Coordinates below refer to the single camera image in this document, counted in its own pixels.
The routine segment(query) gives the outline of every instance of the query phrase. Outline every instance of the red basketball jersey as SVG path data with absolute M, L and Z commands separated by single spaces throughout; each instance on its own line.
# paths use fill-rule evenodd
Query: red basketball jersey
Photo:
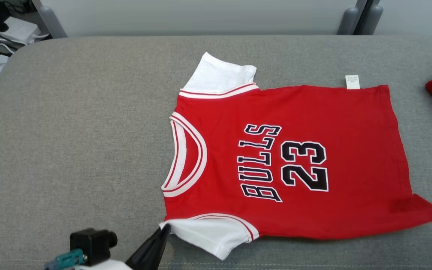
M 170 119 L 161 225 L 221 259 L 259 236 L 343 239 L 432 221 L 411 191 L 387 85 L 182 89 Z

